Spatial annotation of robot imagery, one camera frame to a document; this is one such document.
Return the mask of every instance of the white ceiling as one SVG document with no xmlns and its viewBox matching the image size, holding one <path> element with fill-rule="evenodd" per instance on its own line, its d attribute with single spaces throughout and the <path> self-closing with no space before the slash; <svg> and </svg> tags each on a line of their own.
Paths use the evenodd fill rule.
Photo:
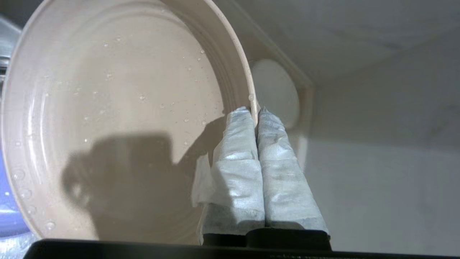
<svg viewBox="0 0 460 259">
<path fill-rule="evenodd" d="M 457 0 L 236 0 L 321 85 L 460 25 Z"/>
</svg>

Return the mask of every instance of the plate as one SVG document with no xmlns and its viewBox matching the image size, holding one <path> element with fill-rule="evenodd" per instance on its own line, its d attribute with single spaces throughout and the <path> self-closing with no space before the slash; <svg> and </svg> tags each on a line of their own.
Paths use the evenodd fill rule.
<svg viewBox="0 0 460 259">
<path fill-rule="evenodd" d="M 197 243 L 196 159 L 226 113 L 256 107 L 210 0 L 46 0 L 3 96 L 6 169 L 36 234 L 171 244 Z"/>
</svg>

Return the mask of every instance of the white cloth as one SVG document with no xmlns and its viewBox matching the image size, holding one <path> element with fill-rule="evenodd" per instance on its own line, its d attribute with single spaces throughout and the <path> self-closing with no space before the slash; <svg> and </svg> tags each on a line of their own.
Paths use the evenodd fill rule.
<svg viewBox="0 0 460 259">
<path fill-rule="evenodd" d="M 265 108 L 259 113 L 258 145 L 267 226 L 328 233 L 281 120 Z"/>
<path fill-rule="evenodd" d="M 201 242 L 203 234 L 245 235 L 265 227 L 262 173 L 254 122 L 247 108 L 227 115 L 212 168 L 209 170 L 207 156 L 197 162 L 192 203 L 204 206 L 198 228 Z"/>
<path fill-rule="evenodd" d="M 328 232 L 280 119 L 262 109 L 259 148 L 250 111 L 227 115 L 213 166 L 197 161 L 193 206 L 202 205 L 198 227 L 203 234 L 245 235 L 265 226 Z"/>
</svg>

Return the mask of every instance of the water droplet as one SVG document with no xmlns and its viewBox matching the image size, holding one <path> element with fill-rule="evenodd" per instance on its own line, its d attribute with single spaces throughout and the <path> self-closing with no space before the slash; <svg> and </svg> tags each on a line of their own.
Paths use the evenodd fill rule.
<svg viewBox="0 0 460 259">
<path fill-rule="evenodd" d="M 37 212 L 37 208 L 35 208 L 34 206 L 27 207 L 27 213 L 28 214 L 34 215 L 36 212 Z"/>
<path fill-rule="evenodd" d="M 52 222 L 52 221 L 48 221 L 48 222 L 45 224 L 45 226 L 46 226 L 46 229 L 48 229 L 48 230 L 53 230 L 54 227 L 56 227 L 56 224 L 55 224 L 54 222 Z"/>
<path fill-rule="evenodd" d="M 25 176 L 25 172 L 21 169 L 16 169 L 13 173 L 13 179 L 14 180 L 22 180 L 24 179 L 24 176 Z"/>
<path fill-rule="evenodd" d="M 22 190 L 19 192 L 19 195 L 20 195 L 23 199 L 28 199 L 28 198 L 32 197 L 32 191 L 29 190 L 29 189 L 22 189 Z"/>
</svg>

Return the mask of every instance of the blue object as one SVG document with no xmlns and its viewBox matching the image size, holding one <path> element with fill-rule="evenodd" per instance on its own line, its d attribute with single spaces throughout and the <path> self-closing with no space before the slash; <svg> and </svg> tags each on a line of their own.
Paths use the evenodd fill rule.
<svg viewBox="0 0 460 259">
<path fill-rule="evenodd" d="M 14 200 L 6 178 L 3 157 L 0 156 L 0 239 L 26 232 L 29 232 L 29 229 Z"/>
</svg>

